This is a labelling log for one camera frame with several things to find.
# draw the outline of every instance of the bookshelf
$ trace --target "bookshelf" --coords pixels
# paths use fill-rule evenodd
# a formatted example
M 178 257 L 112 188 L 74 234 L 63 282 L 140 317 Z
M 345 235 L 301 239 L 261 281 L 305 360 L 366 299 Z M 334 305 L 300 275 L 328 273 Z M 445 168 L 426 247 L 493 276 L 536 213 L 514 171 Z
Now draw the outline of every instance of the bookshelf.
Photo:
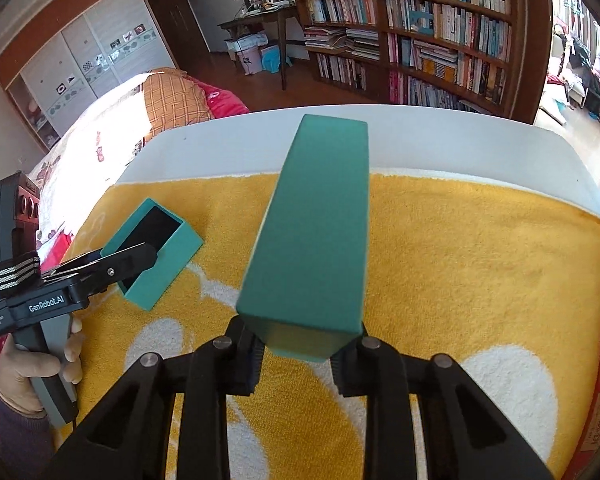
M 351 1 L 352 0 L 338 0 L 338 2 L 336 2 L 336 0 L 331 0 L 329 1 L 329 8 L 327 8 L 326 0 L 324 4 L 318 5 L 322 6 L 321 8 L 327 10 L 328 17 L 331 17 L 333 15 L 333 12 L 331 11 L 334 8 L 340 16 L 350 17 L 350 15 L 347 16 L 346 14 L 343 14 L 342 9 L 344 7 L 347 7 L 347 9 L 351 9 Z M 403 73 L 405 76 L 410 76 L 424 83 L 433 85 L 438 89 L 449 92 L 450 94 L 456 96 L 458 100 L 464 100 L 475 104 L 491 114 L 503 117 L 509 117 L 511 115 L 514 96 L 517 91 L 518 83 L 514 76 L 520 70 L 520 59 L 522 57 L 522 53 L 520 52 L 522 49 L 520 47 L 519 39 L 522 36 L 522 34 L 519 30 L 518 23 L 518 15 L 520 13 L 518 0 L 507 0 L 506 5 L 505 0 L 484 0 L 488 1 L 488 6 L 478 4 L 478 1 L 482 3 L 483 0 L 417 0 L 419 2 L 429 2 L 431 6 L 433 6 L 433 4 L 437 4 L 437 9 L 443 6 L 447 6 L 445 8 L 448 9 L 448 6 L 451 6 L 453 7 L 453 9 L 457 9 L 458 16 L 463 16 L 463 20 L 465 15 L 472 13 L 474 18 L 475 16 L 477 16 L 478 27 L 480 27 L 479 23 L 482 17 L 485 18 L 487 24 L 496 23 L 496 25 L 493 25 L 494 28 L 490 28 L 488 29 L 488 32 L 486 32 L 485 43 L 480 43 L 481 47 L 477 47 L 478 41 L 472 42 L 462 40 L 456 42 L 446 39 L 446 35 L 444 35 L 444 38 L 439 37 L 437 31 L 433 32 L 433 35 L 430 35 L 432 34 L 431 31 L 429 31 L 429 34 L 427 34 L 425 32 L 422 32 L 421 30 L 412 30 L 414 28 L 417 28 L 414 27 L 413 24 L 409 29 L 396 26 L 390 27 L 390 20 L 387 9 L 388 0 L 371 1 L 373 4 L 373 9 L 369 9 L 367 6 L 366 14 L 370 15 L 369 11 L 371 10 L 374 14 L 375 23 L 351 23 L 350 20 L 347 20 L 347 22 L 344 22 L 344 20 L 338 20 L 336 22 L 333 20 L 314 21 L 312 19 L 312 16 L 318 15 L 315 12 L 315 7 L 317 7 L 316 0 L 296 0 L 296 3 L 298 5 L 299 22 L 303 29 L 306 29 L 307 27 L 341 27 L 351 29 L 373 30 L 378 33 L 379 37 L 379 60 L 365 59 L 363 57 L 355 56 L 352 54 L 352 52 L 350 52 L 344 47 L 337 48 L 335 50 L 330 50 L 328 48 L 308 46 L 307 51 L 309 52 L 314 78 L 327 84 L 333 84 L 334 86 L 338 86 L 339 88 L 347 88 L 351 91 L 360 92 L 361 94 L 364 94 L 367 97 L 371 97 L 373 100 L 377 100 L 380 103 L 389 104 L 392 102 L 390 99 L 390 92 L 394 90 L 390 90 L 390 80 L 393 79 L 392 73 L 398 72 Z M 438 15 L 435 15 L 435 17 L 431 20 L 431 23 L 433 23 L 436 19 L 438 19 Z M 506 23 L 507 28 L 502 28 L 503 25 L 501 25 L 500 22 Z M 496 38 L 495 50 L 491 49 L 491 47 L 489 47 L 488 49 L 486 48 L 487 42 L 490 41 L 491 38 L 491 30 L 496 31 L 494 33 Z M 498 51 L 498 39 L 501 36 L 503 30 L 506 30 L 507 34 L 509 34 L 510 36 L 508 58 L 504 56 L 504 51 L 502 50 L 502 43 L 500 43 L 500 51 Z M 488 64 L 490 66 L 493 66 L 494 70 L 497 69 L 498 74 L 503 75 L 503 79 L 505 81 L 504 86 L 502 88 L 502 93 L 500 95 L 500 101 L 496 102 L 493 87 L 491 87 L 490 92 L 485 91 L 476 93 L 470 88 L 466 88 L 465 86 L 456 84 L 453 81 L 442 79 L 441 77 L 436 76 L 435 73 L 430 73 L 430 70 L 428 72 L 423 72 L 422 70 L 418 70 L 413 66 L 405 66 L 400 63 L 390 62 L 390 34 L 395 34 L 398 38 L 411 38 L 411 43 L 413 43 L 413 40 L 417 40 L 421 42 L 426 42 L 431 46 L 440 47 L 442 49 L 449 49 L 452 52 L 458 53 L 458 56 L 464 56 L 464 58 L 473 58 L 475 60 L 480 60 L 481 64 Z M 318 55 L 353 59 L 356 62 L 362 63 L 365 66 L 366 90 L 363 91 L 359 88 L 352 88 L 351 86 L 348 86 L 341 82 L 337 82 L 327 77 L 321 76 L 320 74 L 321 72 L 324 72 L 324 70 L 321 70 L 318 66 Z M 493 84 L 491 81 L 487 82 L 484 80 L 484 73 L 482 74 L 482 79 L 483 80 L 478 83 L 480 85 L 480 89 L 483 88 L 483 84 L 485 89 L 487 85 Z

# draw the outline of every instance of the teal box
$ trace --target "teal box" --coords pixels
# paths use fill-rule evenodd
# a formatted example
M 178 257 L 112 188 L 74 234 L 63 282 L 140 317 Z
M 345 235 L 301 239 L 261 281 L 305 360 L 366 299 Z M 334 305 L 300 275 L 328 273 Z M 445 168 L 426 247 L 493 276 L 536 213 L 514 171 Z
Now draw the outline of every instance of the teal box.
M 144 232 L 134 232 L 138 226 Z M 102 248 L 101 254 L 109 256 L 140 242 L 158 249 L 155 265 L 142 272 L 130 286 L 128 282 L 118 282 L 118 286 L 125 298 L 149 311 L 202 246 L 202 238 L 182 218 L 147 198 Z
M 236 309 L 277 355 L 323 361 L 362 333 L 367 124 L 302 118 Z

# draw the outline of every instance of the wooden desk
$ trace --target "wooden desk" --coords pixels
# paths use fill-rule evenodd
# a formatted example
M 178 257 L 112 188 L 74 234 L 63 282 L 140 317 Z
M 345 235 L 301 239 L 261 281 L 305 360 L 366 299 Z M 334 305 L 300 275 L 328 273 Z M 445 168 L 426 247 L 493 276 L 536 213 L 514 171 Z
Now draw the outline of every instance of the wooden desk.
M 282 80 L 282 89 L 286 90 L 286 19 L 296 18 L 298 11 L 296 6 L 283 7 L 282 9 L 262 12 L 254 16 L 245 16 L 237 18 L 230 22 L 221 23 L 220 28 L 227 30 L 232 40 L 238 40 L 238 28 L 246 25 L 255 25 L 256 23 L 278 22 L 278 44 L 280 46 L 280 78 Z

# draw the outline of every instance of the wooden bookshelf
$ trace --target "wooden bookshelf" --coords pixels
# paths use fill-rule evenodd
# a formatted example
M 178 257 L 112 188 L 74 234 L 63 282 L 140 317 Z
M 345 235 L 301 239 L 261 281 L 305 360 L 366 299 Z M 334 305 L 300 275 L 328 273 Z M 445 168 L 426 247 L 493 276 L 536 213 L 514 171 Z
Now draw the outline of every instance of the wooden bookshelf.
M 410 30 L 404 30 L 402 28 L 389 27 L 388 25 L 388 17 L 386 5 L 384 3 L 385 0 L 373 0 L 374 3 L 374 11 L 376 14 L 376 24 L 355 24 L 355 23 L 339 23 L 339 22 L 312 22 L 311 15 L 308 12 L 308 7 L 306 4 L 306 0 L 296 0 L 298 2 L 298 13 L 299 13 L 299 21 L 302 27 L 342 27 L 342 28 L 361 28 L 365 30 L 375 30 L 379 34 L 380 40 L 380 61 L 375 61 L 372 59 L 367 59 L 364 57 L 359 57 L 353 55 L 346 48 L 341 48 L 337 50 L 327 50 L 323 48 L 314 48 L 307 47 L 307 50 L 310 52 L 310 60 L 312 64 L 315 64 L 315 68 L 313 69 L 314 77 L 317 80 L 322 82 L 328 82 L 329 84 L 334 84 L 334 86 L 339 86 L 340 88 L 345 88 L 353 92 L 359 92 L 366 97 L 370 97 L 372 99 L 378 100 L 379 102 L 389 102 L 389 74 L 391 71 L 403 72 L 409 76 L 419 79 L 420 81 L 429 83 L 437 88 L 443 89 L 453 95 L 456 95 L 460 99 L 464 99 L 469 101 L 475 105 L 478 105 L 481 108 L 484 108 L 488 112 L 503 117 L 509 117 L 512 111 L 514 96 L 517 91 L 517 81 L 515 78 L 515 74 L 520 70 L 520 59 L 521 59 L 521 47 L 520 37 L 523 36 L 523 31 L 520 30 L 520 26 L 518 24 L 518 15 L 519 15 L 519 1 L 511 0 L 510 1 L 510 14 L 503 14 L 502 12 L 497 12 L 496 10 L 488 9 L 486 7 L 477 6 L 471 3 L 467 3 L 461 0 L 426 0 L 434 3 L 450 5 L 453 7 L 458 7 L 461 9 L 469 10 L 471 12 L 475 12 L 477 14 L 482 14 L 487 16 L 488 18 L 492 18 L 494 20 L 501 20 L 503 22 L 509 23 L 511 27 L 511 48 L 509 53 L 509 61 L 504 61 L 501 59 L 497 59 L 495 57 L 488 56 L 484 52 L 480 52 L 468 46 L 454 43 L 447 40 L 442 40 L 441 38 L 435 38 L 433 36 L 428 36 L 427 34 L 419 34 L 417 32 L 412 32 Z M 483 95 L 476 94 L 472 91 L 469 91 L 466 88 L 463 88 L 455 83 L 451 83 L 449 81 L 438 78 L 434 75 L 416 70 L 411 67 L 406 67 L 397 63 L 389 63 L 388 59 L 388 34 L 397 34 L 399 36 L 407 36 L 410 38 L 415 38 L 418 40 L 426 41 L 427 43 L 436 44 L 445 48 L 450 48 L 453 50 L 457 50 L 459 52 L 463 52 L 468 54 L 469 56 L 473 56 L 477 59 L 484 60 L 494 67 L 502 68 L 506 71 L 507 79 L 506 84 L 502 93 L 502 98 L 500 104 L 493 103 L 487 100 Z M 317 66 L 317 57 L 315 54 L 325 54 L 327 56 L 337 56 L 344 57 L 348 59 L 354 59 L 358 62 L 362 62 L 366 65 L 366 79 L 368 83 L 368 88 L 366 91 L 362 91 L 360 89 L 352 88 L 346 84 L 341 84 L 336 81 L 331 81 L 325 79 L 320 76 L 320 72 Z
M 320 48 L 319 46 L 306 46 L 305 47 L 309 52 L 315 52 L 316 54 L 326 54 L 327 56 L 342 56 L 347 57 L 346 46 L 336 48 L 334 50 L 329 50 L 328 48 Z
M 309 22 L 303 27 L 341 27 L 341 28 L 364 28 L 365 30 L 378 30 L 378 25 L 370 23 L 344 23 L 344 22 Z

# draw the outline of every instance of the blue bin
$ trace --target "blue bin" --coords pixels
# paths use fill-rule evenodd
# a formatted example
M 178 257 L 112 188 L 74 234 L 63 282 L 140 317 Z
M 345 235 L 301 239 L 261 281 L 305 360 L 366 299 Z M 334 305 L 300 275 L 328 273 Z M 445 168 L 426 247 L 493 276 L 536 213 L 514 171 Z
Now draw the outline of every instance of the blue bin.
M 286 56 L 286 63 L 291 66 L 289 56 Z M 262 67 L 272 74 L 280 70 L 280 48 L 277 45 L 268 46 L 262 49 Z

